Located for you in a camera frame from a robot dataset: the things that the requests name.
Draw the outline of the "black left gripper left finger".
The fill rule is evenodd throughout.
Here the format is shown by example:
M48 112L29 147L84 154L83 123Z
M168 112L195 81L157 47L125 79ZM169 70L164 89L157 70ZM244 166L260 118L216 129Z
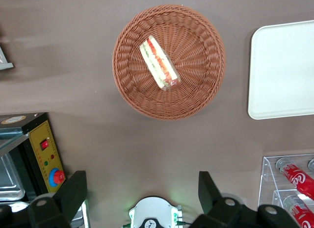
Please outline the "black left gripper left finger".
M87 197L86 171L76 171L52 196L43 194L25 209L0 206L2 228L69 228Z

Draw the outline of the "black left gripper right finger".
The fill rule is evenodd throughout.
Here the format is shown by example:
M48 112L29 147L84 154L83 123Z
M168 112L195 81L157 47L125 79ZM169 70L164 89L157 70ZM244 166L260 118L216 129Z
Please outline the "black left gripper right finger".
M203 214L191 228L298 228L295 220L282 208L261 205L254 211L238 200L224 197L209 172L200 171L198 197Z

